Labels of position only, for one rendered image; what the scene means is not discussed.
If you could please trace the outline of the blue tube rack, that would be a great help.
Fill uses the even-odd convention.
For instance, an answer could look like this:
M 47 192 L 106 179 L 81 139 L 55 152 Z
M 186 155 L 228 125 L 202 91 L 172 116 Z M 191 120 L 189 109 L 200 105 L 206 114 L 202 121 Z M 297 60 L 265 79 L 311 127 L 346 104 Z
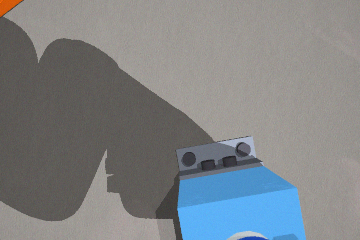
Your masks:
M 180 180 L 177 209 L 183 240 L 306 240 L 297 187 L 264 166 Z

